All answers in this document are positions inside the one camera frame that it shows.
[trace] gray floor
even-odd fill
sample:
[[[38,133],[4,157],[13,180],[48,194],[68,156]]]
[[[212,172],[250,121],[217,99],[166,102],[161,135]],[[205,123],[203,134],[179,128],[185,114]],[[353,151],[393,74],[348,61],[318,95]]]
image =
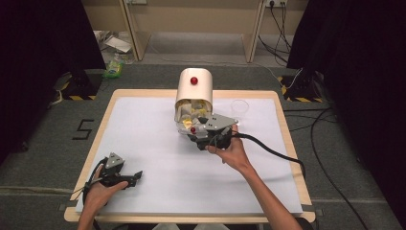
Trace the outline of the gray floor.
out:
[[[263,40],[275,46],[276,37]],[[155,34],[143,61],[126,65],[116,80],[105,80],[94,101],[63,101],[45,114],[29,140],[29,150],[13,153],[0,166],[0,229],[75,229],[58,210],[70,197],[90,150],[108,101],[118,88],[177,88],[180,72],[187,67],[209,69],[214,89],[274,90],[281,98],[292,139],[306,166],[306,185],[317,211],[319,229],[362,229],[349,205],[340,197],[316,160],[310,128],[320,111],[289,109],[326,108],[329,103],[291,103],[282,98],[275,77],[295,70],[280,66],[259,44],[254,63],[245,62],[239,35]],[[106,62],[114,57],[107,49]],[[333,111],[314,127],[314,144],[328,175],[346,196],[370,229],[401,229],[368,170],[356,154]],[[92,119],[83,128],[92,129],[87,140],[77,132],[82,119]],[[103,229],[118,224],[102,223]]]

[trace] white paper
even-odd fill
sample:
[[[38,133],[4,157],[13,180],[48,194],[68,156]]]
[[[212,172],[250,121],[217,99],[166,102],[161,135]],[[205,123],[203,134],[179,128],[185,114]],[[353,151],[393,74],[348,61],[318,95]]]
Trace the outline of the white paper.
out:
[[[235,99],[214,100],[214,112],[231,116]],[[249,104],[238,127],[286,154],[276,108],[270,99]],[[109,214],[262,214],[244,178],[221,159],[177,132],[175,99],[119,98],[101,138],[92,170],[110,152],[124,160],[122,175],[144,171],[137,186],[117,192],[101,212]],[[289,212],[301,213],[289,162],[243,140],[251,163]],[[77,212],[81,212],[79,202]]]
[[[123,40],[119,40],[118,38],[114,37],[114,36],[110,36],[110,38],[108,38],[104,44],[111,46],[113,48],[116,48],[118,50],[121,50],[125,53],[127,53],[130,49],[131,49],[131,44],[128,42],[125,42]]]

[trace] black cable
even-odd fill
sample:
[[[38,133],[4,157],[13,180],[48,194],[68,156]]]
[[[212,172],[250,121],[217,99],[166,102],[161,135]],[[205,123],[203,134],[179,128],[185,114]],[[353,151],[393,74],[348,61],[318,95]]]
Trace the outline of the black cable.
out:
[[[83,205],[84,205],[84,201],[86,200],[87,193],[89,193],[90,187],[92,186],[93,177],[95,176],[96,171],[98,170],[98,168],[99,168],[99,166],[100,166],[101,164],[105,164],[105,163],[107,162],[107,159],[108,159],[107,157],[104,157],[103,160],[101,160],[101,161],[97,164],[97,166],[95,167],[95,169],[92,171],[92,174],[90,175],[89,180],[84,184],[84,187],[83,187],[83,190],[82,190],[82,191],[83,191],[83,196],[81,197],[81,200],[82,200],[82,202],[83,202]],[[96,230],[102,230],[102,229],[99,227],[99,224],[98,224],[98,222],[96,221],[95,218],[93,219],[93,227],[95,227]]]
[[[316,218],[316,230],[319,230],[320,226],[319,226],[319,220]]]
[[[259,38],[259,41],[262,43],[262,45],[265,47],[266,51],[268,51],[269,53],[274,55],[275,58],[279,58],[283,62],[287,63],[287,60],[285,58],[283,58],[282,56],[280,56],[277,52],[286,53],[286,54],[289,54],[289,53],[287,53],[285,51],[276,50],[275,48],[273,48],[273,47],[267,45],[265,42],[263,42],[263,40],[260,38],[260,36],[258,36],[258,38]]]
[[[323,111],[326,109],[329,109],[330,107],[327,108],[304,108],[304,109],[284,109],[283,112],[305,112],[305,111]]]
[[[272,52],[279,52],[279,53],[284,53],[284,54],[289,54],[289,52],[283,51],[283,50],[275,50],[275,48],[271,47],[270,45],[266,44],[262,38],[260,37],[260,35],[258,35],[258,38],[260,40],[260,42],[263,44],[263,46],[265,46],[265,48],[268,50],[270,49]]]
[[[303,176],[304,176],[304,178],[305,178],[305,164],[304,164],[301,160],[295,159],[295,158],[292,158],[292,157],[289,157],[289,156],[286,156],[286,155],[283,155],[283,154],[280,154],[280,153],[278,153],[277,151],[268,148],[268,147],[265,146],[260,140],[258,140],[257,138],[255,138],[255,137],[253,137],[253,136],[251,136],[251,135],[237,132],[236,134],[232,135],[232,137],[239,137],[239,138],[248,139],[248,140],[250,140],[250,141],[255,142],[255,143],[258,144],[259,146],[261,146],[264,150],[267,150],[268,152],[270,152],[270,153],[272,153],[272,154],[274,154],[274,155],[276,155],[276,156],[278,156],[278,157],[280,157],[280,158],[282,158],[282,159],[284,159],[284,160],[288,160],[288,161],[292,161],[292,162],[298,163],[298,164],[301,166],[301,168],[302,168],[302,174],[303,174]]]
[[[305,129],[305,128],[307,128],[307,127],[311,127],[311,125],[308,125],[308,126],[301,126],[301,127],[297,127],[297,128],[294,128],[294,129],[289,129],[289,131],[290,131],[290,132],[293,132],[293,131],[297,131],[297,130],[300,130],[300,129]]]
[[[285,117],[300,117],[300,118],[308,118],[308,119],[314,119],[314,120],[316,120],[317,118],[315,118],[315,117],[310,117],[310,116],[304,116],[304,115],[284,115]],[[324,117],[324,118],[320,118],[319,120],[321,120],[321,121],[325,121],[325,122],[330,122],[330,123],[338,123],[338,122],[336,122],[336,121],[331,121],[331,120],[327,120],[326,118],[327,117],[331,117],[331,116],[333,116],[333,114],[330,114],[330,115],[328,115],[328,116],[326,116],[326,117]]]
[[[338,189],[338,187],[335,185],[335,183],[332,181],[331,177],[328,175],[325,167],[323,166],[322,161],[320,160],[319,154],[316,150],[316,147],[314,145],[314,138],[313,138],[313,130],[314,130],[314,126],[316,125],[316,123],[320,120],[320,118],[323,116],[323,114],[327,111],[329,111],[330,108],[325,109],[323,112],[321,112],[319,114],[319,116],[317,117],[316,121],[314,121],[314,123],[311,126],[311,130],[310,130],[310,140],[311,140],[311,146],[313,148],[313,152],[314,155],[316,156],[316,159],[323,171],[323,173],[325,174],[325,176],[327,177],[328,181],[331,183],[331,185],[334,187],[334,189],[340,194],[340,196],[347,202],[347,204],[349,205],[349,207],[351,208],[351,210],[354,212],[354,214],[358,217],[359,221],[361,222],[362,226],[364,227],[364,229],[368,230],[367,225],[365,224],[364,220],[362,220],[361,216],[358,214],[358,212],[355,210],[355,208],[352,206],[352,204],[350,203],[350,201],[344,196],[344,194]]]
[[[286,13],[287,13],[287,9],[286,9],[286,4],[284,2],[281,2],[282,5],[282,36],[284,37],[284,43],[286,45],[286,49],[287,51],[290,52],[290,48],[292,48],[292,46],[290,46],[289,42],[286,39],[286,33],[284,32],[284,24],[286,21]]]
[[[271,10],[272,17],[274,18],[274,21],[277,24],[278,31],[280,32],[280,39],[282,38],[282,40],[285,42],[285,44],[290,47],[290,44],[287,41],[286,36],[284,34],[284,20],[286,18],[286,14],[285,14],[286,8],[284,6],[285,5],[282,5],[282,28],[280,27],[280,25],[278,23],[278,20],[277,20],[275,14],[274,14],[274,11],[273,11],[273,9],[274,9],[274,1],[271,1],[270,10]]]
[[[278,49],[278,45],[279,45],[280,40],[281,40],[281,35],[278,37],[277,44],[275,45],[275,50]],[[283,64],[280,64],[280,63],[277,61],[277,57],[276,57],[276,56],[274,56],[274,57],[275,57],[275,61],[276,61],[280,66],[283,66],[283,67],[284,67]]]

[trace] forearm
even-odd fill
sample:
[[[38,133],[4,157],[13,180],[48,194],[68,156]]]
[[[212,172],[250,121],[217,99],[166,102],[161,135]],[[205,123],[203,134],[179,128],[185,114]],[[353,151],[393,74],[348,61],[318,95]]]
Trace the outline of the forearm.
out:
[[[92,229],[93,220],[95,219],[97,212],[97,209],[85,206],[79,218],[78,230]]]
[[[302,229],[289,211],[259,178],[254,168],[241,171],[254,192],[263,213],[268,218],[272,229]]]

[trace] black device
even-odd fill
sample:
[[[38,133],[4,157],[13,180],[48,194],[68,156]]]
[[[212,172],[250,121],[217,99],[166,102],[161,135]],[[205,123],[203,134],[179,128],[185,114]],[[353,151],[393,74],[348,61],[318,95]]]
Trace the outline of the black device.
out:
[[[227,149],[230,146],[233,132],[231,125],[238,123],[238,120],[219,114],[212,114],[207,118],[201,117],[198,120],[205,130],[204,133],[192,131],[188,136],[200,150],[204,150],[206,146],[215,146],[219,149]]]
[[[106,187],[111,187],[122,181],[127,181],[128,185],[125,187],[125,189],[135,187],[137,181],[143,175],[143,172],[139,171],[134,175],[120,175],[123,165],[124,160],[122,157],[114,152],[111,152],[107,161],[101,168],[101,173],[99,174],[99,178],[101,178],[100,183]]]
[[[99,178],[93,178],[96,170],[99,168],[100,165],[103,165],[101,168],[101,172],[99,174]],[[92,171],[89,180],[85,183],[83,187],[83,197],[82,201],[86,200],[87,193],[89,193],[90,187],[93,183],[100,182],[105,187],[114,186],[122,181],[127,181],[128,185],[124,188],[135,187],[137,181],[143,175],[142,171],[135,173],[134,175],[120,175],[120,171],[122,170],[124,165],[124,160],[122,157],[117,155],[114,152],[111,152],[109,157],[104,157],[95,169]]]

